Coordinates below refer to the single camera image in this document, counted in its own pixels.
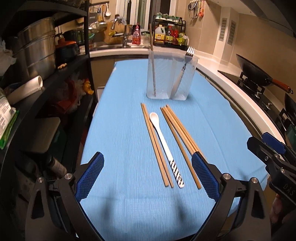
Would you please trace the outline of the right hand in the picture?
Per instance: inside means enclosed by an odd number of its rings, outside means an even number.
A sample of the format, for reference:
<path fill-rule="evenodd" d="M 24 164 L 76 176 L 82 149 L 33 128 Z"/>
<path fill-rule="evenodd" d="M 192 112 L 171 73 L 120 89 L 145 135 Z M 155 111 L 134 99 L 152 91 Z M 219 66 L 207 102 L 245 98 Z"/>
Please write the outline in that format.
<path fill-rule="evenodd" d="M 280 195 L 276 194 L 275 199 L 272 204 L 272 208 L 270 210 L 270 221 L 272 224 L 278 223 L 280 216 L 283 214 L 284 207 L 286 203 L 281 198 Z M 281 223 L 287 223 L 290 220 L 295 219 L 295 210 L 291 211 L 289 214 L 287 214 L 285 217 L 282 218 Z"/>

